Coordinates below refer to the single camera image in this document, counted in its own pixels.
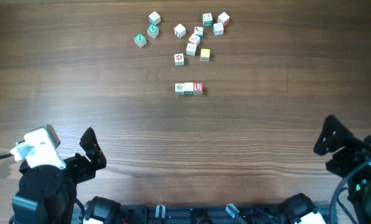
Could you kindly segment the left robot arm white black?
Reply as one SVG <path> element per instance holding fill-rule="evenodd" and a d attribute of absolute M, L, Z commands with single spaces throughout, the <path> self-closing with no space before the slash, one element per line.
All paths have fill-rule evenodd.
<path fill-rule="evenodd" d="M 88 128 L 80 139 L 85 154 L 62 159 L 57 153 L 60 140 L 47 124 L 25 134 L 11 150 L 21 162 L 19 190 L 12 199 L 11 223 L 71 223 L 74 207 L 80 208 L 81 223 L 127 223 L 120 203 L 95 197 L 83 205 L 77 186 L 95 178 L 106 167 L 106 158 L 95 132 Z"/>

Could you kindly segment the red U block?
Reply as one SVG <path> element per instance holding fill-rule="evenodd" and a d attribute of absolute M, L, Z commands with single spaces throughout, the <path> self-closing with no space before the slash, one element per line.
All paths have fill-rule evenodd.
<path fill-rule="evenodd" d="M 202 95 L 203 94 L 203 83 L 202 82 L 194 82 L 193 84 L 193 94 L 194 95 Z"/>

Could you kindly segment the block green V side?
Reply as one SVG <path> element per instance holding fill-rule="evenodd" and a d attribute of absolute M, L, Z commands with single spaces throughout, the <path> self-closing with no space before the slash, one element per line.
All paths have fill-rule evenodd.
<path fill-rule="evenodd" d="M 194 83 L 193 82 L 184 83 L 184 91 L 186 95 L 193 95 Z"/>

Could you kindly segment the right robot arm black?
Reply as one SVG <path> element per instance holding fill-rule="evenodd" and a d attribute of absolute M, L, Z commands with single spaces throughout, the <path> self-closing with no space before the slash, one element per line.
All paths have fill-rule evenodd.
<path fill-rule="evenodd" d="M 334 223 L 340 206 L 352 223 L 371 223 L 371 136 L 356 138 L 334 115 L 325 118 L 313 147 L 319 156 L 331 153 L 326 170 L 337 175 L 337 185 L 326 215 L 304 194 L 278 207 L 278 223 Z"/>

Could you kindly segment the block red picture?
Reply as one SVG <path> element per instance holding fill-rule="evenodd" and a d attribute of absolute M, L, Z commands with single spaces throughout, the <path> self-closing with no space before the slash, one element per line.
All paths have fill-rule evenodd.
<path fill-rule="evenodd" d="M 176 95 L 184 95 L 185 94 L 185 84 L 184 83 L 176 83 L 175 84 L 175 94 Z"/>

